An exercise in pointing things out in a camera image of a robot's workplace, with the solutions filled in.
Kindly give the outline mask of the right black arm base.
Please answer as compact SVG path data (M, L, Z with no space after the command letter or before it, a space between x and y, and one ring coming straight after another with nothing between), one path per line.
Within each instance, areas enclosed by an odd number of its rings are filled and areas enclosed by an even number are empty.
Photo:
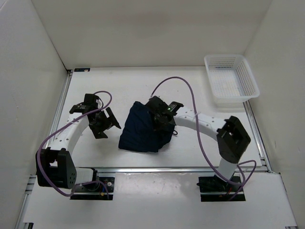
M213 177L198 177L197 186L200 189L201 202L226 202L226 201L246 201L244 190L240 188L241 178L233 176L229 184L221 180L216 175Z

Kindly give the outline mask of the navy blue shorts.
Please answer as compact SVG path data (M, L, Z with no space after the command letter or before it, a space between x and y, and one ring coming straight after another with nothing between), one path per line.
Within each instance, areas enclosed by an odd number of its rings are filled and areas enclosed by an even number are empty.
M140 153L157 153L171 141L174 132L175 126L172 124L165 129L154 130L149 108L136 101L130 108L118 148Z

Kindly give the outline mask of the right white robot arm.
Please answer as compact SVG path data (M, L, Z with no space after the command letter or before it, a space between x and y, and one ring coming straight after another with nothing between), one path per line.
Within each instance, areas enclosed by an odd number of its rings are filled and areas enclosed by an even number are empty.
M195 130L197 136L204 134L215 140L221 160L214 178L214 186L221 191L230 187L237 165L251 142L250 136L237 117L220 119L207 116L178 102L167 105L157 96L150 98L145 106L148 107L153 126L157 130L175 125Z

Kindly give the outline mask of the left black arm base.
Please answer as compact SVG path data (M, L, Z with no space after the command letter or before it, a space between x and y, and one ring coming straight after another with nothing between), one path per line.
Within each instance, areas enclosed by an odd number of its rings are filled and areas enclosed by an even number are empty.
M113 200L115 175L102 174L98 175L98 177L99 180L107 187L107 189L105 189L105 187L100 183L78 187L74 194L70 197L70 200Z

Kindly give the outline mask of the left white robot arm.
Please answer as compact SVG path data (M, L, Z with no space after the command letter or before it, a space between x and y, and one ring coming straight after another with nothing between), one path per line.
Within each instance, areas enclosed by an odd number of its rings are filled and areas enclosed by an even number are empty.
M53 133L53 141L40 146L36 153L38 184L56 190L74 189L85 186L95 191L100 185L97 171L93 168L80 168L74 165L72 152L83 131L89 128L95 139L106 139L106 130L120 128L109 104L104 104L97 93L85 94L81 103L69 111L64 127Z

